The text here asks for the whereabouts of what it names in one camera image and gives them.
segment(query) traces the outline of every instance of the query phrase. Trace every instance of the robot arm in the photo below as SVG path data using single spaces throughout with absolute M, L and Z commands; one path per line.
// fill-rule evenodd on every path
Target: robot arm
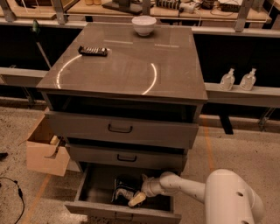
M 206 224 L 255 224 L 264 215 L 261 198 L 241 177 L 228 170 L 212 172 L 205 184 L 172 172 L 164 172 L 159 178 L 146 177 L 141 192 L 129 205 L 134 206 L 146 197 L 171 196 L 177 192 L 204 203 Z

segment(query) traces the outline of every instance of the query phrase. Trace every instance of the shelf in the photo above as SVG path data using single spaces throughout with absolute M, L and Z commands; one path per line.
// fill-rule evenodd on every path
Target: shelf
M 0 67 L 0 85 L 35 88 L 47 71 Z
M 251 91 L 240 90 L 238 85 L 223 91 L 217 83 L 205 83 L 205 87 L 208 102 L 280 108 L 280 88 L 277 87 L 253 87 Z
M 108 3 L 110 0 L 102 0 L 102 3 Z M 67 11 L 68 14 L 80 14 L 80 15 L 93 15 L 101 17 L 126 17 L 132 18 L 134 15 L 130 13 L 121 12 L 118 10 L 109 10 L 103 8 L 101 5 L 86 5 L 83 0 L 76 3 L 71 9 Z M 178 11 L 170 10 L 162 7 L 154 6 L 150 9 L 150 14 L 155 18 L 169 18 L 178 19 Z M 220 10 L 199 9 L 198 13 L 180 13 L 180 20 L 202 20 L 202 21 L 223 21 L 232 22 L 237 20 L 238 13 L 228 13 Z M 271 19 L 268 12 L 262 9 L 260 12 L 256 10 L 250 10 L 247 18 L 247 22 L 250 23 L 270 23 Z
M 79 0 L 61 0 L 63 5 L 63 10 L 68 10 L 73 4 L 77 3 Z M 36 19 L 55 19 L 56 10 L 53 6 L 39 6 L 36 8 L 25 8 L 19 6 L 15 0 L 7 0 L 7 3 L 10 6 L 10 9 L 15 13 L 17 18 L 36 18 Z M 3 17 L 4 14 L 0 10 L 0 17 Z

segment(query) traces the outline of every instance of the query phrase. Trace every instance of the white bottle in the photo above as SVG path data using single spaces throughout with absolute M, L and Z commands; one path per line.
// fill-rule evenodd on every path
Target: white bottle
M 234 69 L 230 68 L 229 72 L 224 74 L 220 81 L 220 89 L 228 91 L 235 83 Z
M 250 73 L 247 73 L 243 76 L 241 83 L 240 83 L 240 88 L 246 91 L 249 91 L 252 89 L 256 82 L 256 77 L 255 77 L 255 72 L 256 69 L 253 68 Z

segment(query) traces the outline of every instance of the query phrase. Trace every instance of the drawer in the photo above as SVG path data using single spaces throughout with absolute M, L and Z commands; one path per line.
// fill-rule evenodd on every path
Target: drawer
M 57 136 L 190 149 L 198 124 L 101 115 L 46 113 Z
M 186 155 L 160 153 L 146 150 L 124 150 L 118 148 L 67 144 L 70 158 L 74 161 L 140 167 L 182 172 Z
M 111 202 L 115 179 L 120 175 L 130 175 L 138 179 L 141 187 L 141 175 L 158 177 L 160 171 L 127 168 L 113 165 L 91 164 L 84 173 L 74 202 L 65 206 L 73 214 L 85 214 L 116 221 L 140 221 L 150 224 L 176 224 L 181 216 L 172 211 L 172 198 L 158 195 L 147 198 L 140 206 L 130 208 Z

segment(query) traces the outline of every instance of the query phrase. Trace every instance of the open cardboard box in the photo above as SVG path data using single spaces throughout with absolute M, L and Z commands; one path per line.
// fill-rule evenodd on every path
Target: open cardboard box
M 30 130 L 26 142 L 27 169 L 64 176 L 70 161 L 66 147 L 60 145 L 48 120 L 42 115 Z

